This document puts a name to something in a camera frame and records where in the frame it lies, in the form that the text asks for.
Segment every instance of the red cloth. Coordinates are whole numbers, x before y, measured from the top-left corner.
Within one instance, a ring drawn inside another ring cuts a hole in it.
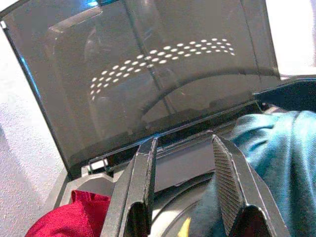
[[[72,191],[72,204],[61,206],[41,217],[26,237],[99,237],[110,197]]]

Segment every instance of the teal fabric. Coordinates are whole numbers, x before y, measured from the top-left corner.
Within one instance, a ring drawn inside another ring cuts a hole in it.
[[[316,236],[316,114],[243,116],[231,141],[270,188],[291,236]]]

